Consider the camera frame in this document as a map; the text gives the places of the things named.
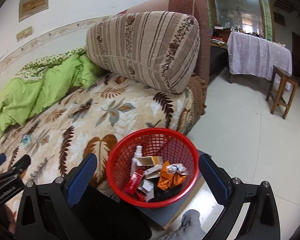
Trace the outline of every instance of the striped cushion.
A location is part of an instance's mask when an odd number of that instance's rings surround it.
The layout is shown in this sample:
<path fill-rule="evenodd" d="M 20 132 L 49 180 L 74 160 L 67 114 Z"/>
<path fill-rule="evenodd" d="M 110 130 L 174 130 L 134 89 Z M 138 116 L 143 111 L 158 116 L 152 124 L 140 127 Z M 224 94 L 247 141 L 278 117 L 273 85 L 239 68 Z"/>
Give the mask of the striped cushion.
<path fill-rule="evenodd" d="M 176 12 L 109 16 L 87 34 L 87 56 L 96 65 L 173 94 L 185 89 L 199 46 L 197 20 Z"/>

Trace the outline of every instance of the orange wrapper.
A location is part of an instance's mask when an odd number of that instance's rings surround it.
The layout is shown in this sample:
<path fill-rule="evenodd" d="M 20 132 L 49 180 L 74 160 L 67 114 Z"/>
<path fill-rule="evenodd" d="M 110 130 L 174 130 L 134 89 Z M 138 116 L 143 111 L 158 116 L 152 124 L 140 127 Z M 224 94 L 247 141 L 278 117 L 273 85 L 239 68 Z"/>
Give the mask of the orange wrapper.
<path fill-rule="evenodd" d="M 187 175 L 181 175 L 177 172 L 175 174 L 168 173 L 167 166 L 169 165 L 170 163 L 166 161 L 160 171 L 160 178 L 157 187 L 162 190 L 174 188 L 175 186 L 182 184 L 186 180 Z"/>

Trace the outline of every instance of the gray pants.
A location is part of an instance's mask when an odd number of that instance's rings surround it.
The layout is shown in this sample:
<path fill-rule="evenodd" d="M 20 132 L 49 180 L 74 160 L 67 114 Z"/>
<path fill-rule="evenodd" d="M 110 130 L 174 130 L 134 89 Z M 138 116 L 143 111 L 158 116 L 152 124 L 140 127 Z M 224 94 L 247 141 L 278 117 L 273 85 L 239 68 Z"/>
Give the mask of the gray pants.
<path fill-rule="evenodd" d="M 200 213 L 190 209 L 182 216 L 178 230 L 161 237 L 158 240 L 202 240 L 206 233 L 201 229 Z"/>

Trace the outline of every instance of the green quilt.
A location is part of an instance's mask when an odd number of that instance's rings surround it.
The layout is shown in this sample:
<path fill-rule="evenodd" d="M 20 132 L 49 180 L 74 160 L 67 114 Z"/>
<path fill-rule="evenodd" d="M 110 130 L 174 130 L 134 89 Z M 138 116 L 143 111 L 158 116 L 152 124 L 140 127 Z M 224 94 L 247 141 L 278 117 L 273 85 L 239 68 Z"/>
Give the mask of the green quilt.
<path fill-rule="evenodd" d="M 72 87 L 91 86 L 104 70 L 86 57 L 85 48 L 44 57 L 23 66 L 0 91 L 0 138 L 9 125 L 24 126 L 63 98 Z"/>

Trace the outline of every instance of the white tablecloth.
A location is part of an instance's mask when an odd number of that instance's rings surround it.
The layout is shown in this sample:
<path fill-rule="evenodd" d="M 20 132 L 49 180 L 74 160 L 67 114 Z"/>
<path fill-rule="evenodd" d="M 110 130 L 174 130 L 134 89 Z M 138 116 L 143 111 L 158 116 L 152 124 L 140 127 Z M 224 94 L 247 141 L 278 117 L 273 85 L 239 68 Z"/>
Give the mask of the white tablecloth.
<path fill-rule="evenodd" d="M 276 43 L 231 32 L 227 45 L 231 74 L 250 74 L 271 80 L 274 65 L 292 74 L 291 52 Z M 274 81 L 279 83 L 280 77 L 276 75 Z"/>

